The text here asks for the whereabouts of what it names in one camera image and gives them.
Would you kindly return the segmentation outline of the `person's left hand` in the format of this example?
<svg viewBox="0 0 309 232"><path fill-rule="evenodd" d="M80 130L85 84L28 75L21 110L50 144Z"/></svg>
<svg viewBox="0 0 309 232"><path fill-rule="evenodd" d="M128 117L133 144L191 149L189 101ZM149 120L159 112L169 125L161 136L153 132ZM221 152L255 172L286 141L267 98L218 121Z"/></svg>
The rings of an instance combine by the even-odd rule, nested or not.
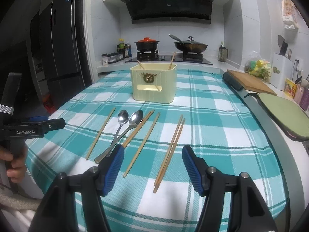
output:
<svg viewBox="0 0 309 232"><path fill-rule="evenodd" d="M13 183L20 183L25 177L27 168L25 165L28 154L28 147L24 145L19 157L13 155L1 146L1 160L10 162L11 167L7 169L6 174Z"/></svg>

